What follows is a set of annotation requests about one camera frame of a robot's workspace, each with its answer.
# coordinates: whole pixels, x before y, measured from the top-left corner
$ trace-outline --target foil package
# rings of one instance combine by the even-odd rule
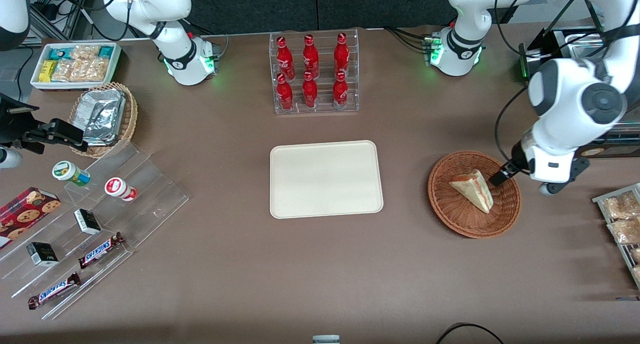
[[[112,146],[118,141],[127,98],[123,91],[88,91],[78,102],[73,126],[84,131],[89,146]]]

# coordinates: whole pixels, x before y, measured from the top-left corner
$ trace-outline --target red cookie box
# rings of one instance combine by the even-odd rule
[[[30,187],[0,207],[0,249],[18,239],[60,204],[54,194]]]

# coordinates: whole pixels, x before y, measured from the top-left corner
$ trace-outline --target white cup with green label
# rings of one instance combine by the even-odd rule
[[[91,180],[91,174],[87,171],[78,168],[68,160],[62,160],[53,166],[51,170],[53,178],[63,182],[71,182],[78,187],[84,187]]]

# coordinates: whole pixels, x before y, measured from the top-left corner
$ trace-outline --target yellow snack box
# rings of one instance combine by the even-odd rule
[[[57,64],[58,62],[56,60],[45,60],[42,63],[42,68],[40,69],[38,81],[41,83],[51,82],[51,75],[53,74],[53,71],[56,70]]]

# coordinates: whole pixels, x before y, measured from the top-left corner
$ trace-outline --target cookie box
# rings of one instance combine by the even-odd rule
[[[64,48],[70,48],[74,46],[101,46],[101,47],[111,47],[112,52],[109,57],[109,65],[107,66],[107,72],[102,81],[76,81],[76,82],[42,82],[39,80],[39,76],[42,70],[42,66],[45,61],[51,58],[51,53],[56,50],[62,50]],[[51,43],[46,44],[42,48],[42,53],[40,53],[38,64],[33,71],[33,75],[31,76],[30,84],[36,88],[40,89],[43,92],[60,92],[60,91],[84,91],[87,88],[97,87],[102,84],[108,84],[112,81],[114,77],[114,73],[116,71],[116,66],[118,64],[118,59],[121,54],[121,47],[112,42],[112,41],[74,41],[72,43]]]
[[[0,249],[18,239],[60,205],[54,194],[30,187],[0,207]]]

